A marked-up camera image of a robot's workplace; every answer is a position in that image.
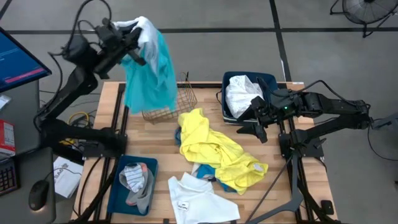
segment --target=computer mouse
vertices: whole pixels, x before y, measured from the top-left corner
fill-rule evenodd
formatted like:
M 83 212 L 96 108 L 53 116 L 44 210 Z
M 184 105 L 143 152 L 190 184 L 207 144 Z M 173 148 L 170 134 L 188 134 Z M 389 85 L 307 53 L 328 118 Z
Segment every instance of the computer mouse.
M 30 209 L 37 211 L 45 205 L 47 193 L 49 192 L 49 185 L 49 182 L 46 180 L 39 180 L 32 186 L 29 193 Z

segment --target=yellow shirt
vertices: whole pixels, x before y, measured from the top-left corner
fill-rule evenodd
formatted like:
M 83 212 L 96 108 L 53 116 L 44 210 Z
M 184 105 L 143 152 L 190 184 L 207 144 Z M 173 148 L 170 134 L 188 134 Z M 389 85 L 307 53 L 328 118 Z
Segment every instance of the yellow shirt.
M 181 126 L 180 153 L 190 162 L 209 164 L 216 178 L 242 195 L 259 182 L 268 165 L 260 163 L 223 133 L 210 129 L 203 109 L 197 108 L 178 117 Z

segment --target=computer keyboard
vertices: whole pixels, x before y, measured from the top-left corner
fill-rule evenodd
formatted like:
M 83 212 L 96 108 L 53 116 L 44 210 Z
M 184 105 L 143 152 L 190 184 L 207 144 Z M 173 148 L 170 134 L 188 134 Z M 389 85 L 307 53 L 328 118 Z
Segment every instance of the computer keyboard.
M 0 196 L 19 188 L 14 159 L 0 162 Z

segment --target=teal shirt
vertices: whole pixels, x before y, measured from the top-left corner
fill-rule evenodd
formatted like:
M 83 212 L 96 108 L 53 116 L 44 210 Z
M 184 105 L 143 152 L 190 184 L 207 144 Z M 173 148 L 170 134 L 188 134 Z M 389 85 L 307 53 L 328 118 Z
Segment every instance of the teal shirt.
M 157 31 L 159 46 L 159 61 L 157 75 L 152 71 L 150 65 L 138 65 L 129 55 L 121 62 L 126 72 L 126 91 L 124 104 L 129 107 L 131 113 L 140 111 L 158 110 L 169 108 L 176 109 L 177 104 L 177 82 L 172 59 L 163 35 Z

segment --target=wooden table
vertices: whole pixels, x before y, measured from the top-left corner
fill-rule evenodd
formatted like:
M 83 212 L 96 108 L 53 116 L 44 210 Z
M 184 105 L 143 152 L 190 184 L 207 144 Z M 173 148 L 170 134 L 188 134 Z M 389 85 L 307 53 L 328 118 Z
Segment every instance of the wooden table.
M 116 104 L 116 95 L 118 92 L 119 82 L 105 82 L 101 98 L 98 105 L 98 111 L 95 118 L 94 128 L 100 129 L 103 127 L 110 127 L 113 117 L 113 111 Z M 303 88 L 303 83 L 286 83 L 287 88 L 297 90 Z M 274 124 L 267 128 L 268 141 L 261 144 L 255 136 L 248 134 L 237 134 L 238 126 L 225 124 L 221 114 L 221 105 L 215 98 L 216 92 L 219 88 L 194 88 L 196 98 L 198 100 L 197 108 L 204 108 L 204 114 L 210 120 L 210 126 L 215 131 L 219 131 L 242 145 L 246 152 L 251 153 L 255 158 L 261 162 L 269 165 L 268 172 L 265 178 L 259 183 L 248 188 L 244 195 L 233 193 L 225 193 L 219 184 L 213 184 L 215 193 L 224 198 L 227 198 L 238 204 L 241 219 L 237 223 L 244 223 L 254 207 L 258 204 L 260 198 L 269 188 L 272 181 L 280 169 L 285 164 L 285 159 L 280 155 L 280 148 L 278 143 L 279 127 Z M 119 110 L 118 126 L 121 124 L 121 116 L 124 105 L 121 104 Z M 313 126 L 313 120 L 308 118 L 295 118 L 295 127 L 297 129 L 307 129 Z M 141 114 L 129 115 L 127 121 L 126 134 L 128 135 L 128 144 L 126 148 L 127 155 L 152 157 L 159 162 L 159 171 L 156 177 L 156 185 L 154 191 L 154 198 L 152 201 L 152 209 L 146 217 L 137 217 L 132 215 L 125 215 L 114 213 L 112 215 L 112 223 L 163 223 L 164 218 L 170 219 L 170 223 L 175 223 L 174 212 L 170 202 L 169 188 L 167 180 L 172 176 L 181 179 L 184 172 L 191 172 L 192 163 L 188 162 L 180 153 L 179 148 L 174 143 L 174 130 L 177 128 L 177 119 L 172 119 L 167 122 L 150 124 L 144 121 Z M 86 179 L 87 173 L 90 170 L 96 159 L 88 159 L 85 162 L 81 184 L 78 189 L 78 196 L 75 201 L 75 209 L 78 209 L 78 201 L 82 185 Z M 86 208 L 94 196 L 98 192 L 100 185 L 101 171 L 103 170 L 103 161 L 96 165 L 91 174 L 82 200 L 82 211 Z M 320 204 L 321 200 L 331 200 L 331 191 L 329 187 L 328 177 L 325 168 L 314 158 L 303 158 L 305 168 L 305 175 L 307 177 L 308 189 L 315 201 Z M 106 215 L 106 206 L 108 204 L 109 189 L 103 198 L 102 210 L 100 219 L 104 219 Z M 256 212 L 255 216 L 266 213 L 273 208 L 278 207 L 290 200 L 290 184 L 287 172 L 285 171 L 279 178 L 270 194 Z M 306 219 L 305 210 L 301 208 L 302 217 Z M 281 212 L 263 223 L 296 223 L 293 212 Z

